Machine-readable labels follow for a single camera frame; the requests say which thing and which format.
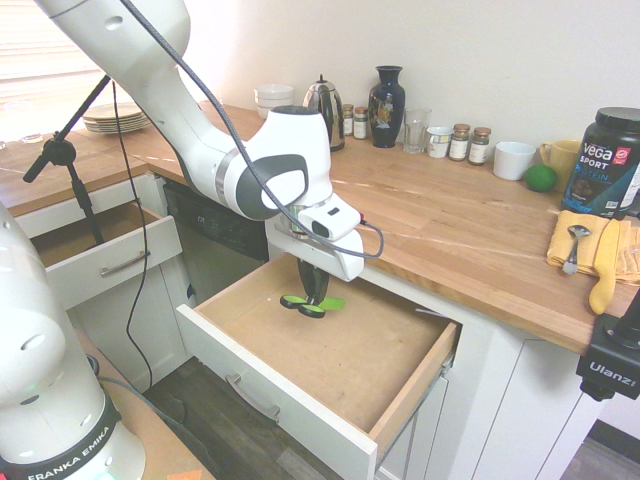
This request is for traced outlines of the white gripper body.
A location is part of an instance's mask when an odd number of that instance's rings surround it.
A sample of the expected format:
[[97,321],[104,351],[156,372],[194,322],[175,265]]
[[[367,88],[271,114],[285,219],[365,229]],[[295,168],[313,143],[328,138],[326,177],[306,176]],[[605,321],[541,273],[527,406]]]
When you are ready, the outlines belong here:
[[309,236],[294,235],[285,218],[272,218],[265,222],[268,241],[275,247],[300,260],[328,272],[344,281],[358,277],[364,268],[364,259],[324,246]]

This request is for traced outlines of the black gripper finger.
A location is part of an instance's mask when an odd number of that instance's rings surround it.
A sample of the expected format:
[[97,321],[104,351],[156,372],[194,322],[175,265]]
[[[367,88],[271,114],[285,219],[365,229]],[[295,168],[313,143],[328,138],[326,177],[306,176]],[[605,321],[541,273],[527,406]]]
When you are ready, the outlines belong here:
[[319,268],[314,268],[312,274],[314,280],[313,304],[320,305],[326,297],[330,275]]
[[313,303],[316,296],[315,267],[302,259],[297,260],[297,266],[306,295],[306,301],[308,303]]

